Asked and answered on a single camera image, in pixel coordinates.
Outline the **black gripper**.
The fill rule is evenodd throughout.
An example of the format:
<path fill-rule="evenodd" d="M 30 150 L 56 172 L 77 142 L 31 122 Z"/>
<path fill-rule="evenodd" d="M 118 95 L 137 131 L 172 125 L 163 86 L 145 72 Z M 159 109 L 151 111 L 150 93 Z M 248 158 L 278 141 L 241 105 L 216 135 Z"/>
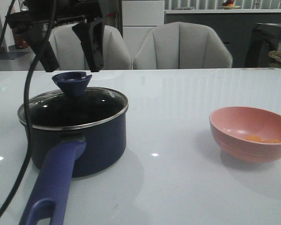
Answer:
<path fill-rule="evenodd" d="M 72 27 L 79 38 L 85 59 L 91 72 L 99 72 L 104 67 L 103 37 L 104 20 L 102 0 L 26 0 L 27 11 L 6 16 L 10 28 L 48 23 L 52 14 L 56 24 L 80 22 Z M 53 72 L 59 64 L 49 40 L 45 40 L 43 28 L 28 28 L 20 34 L 26 41 L 46 72 Z"/>

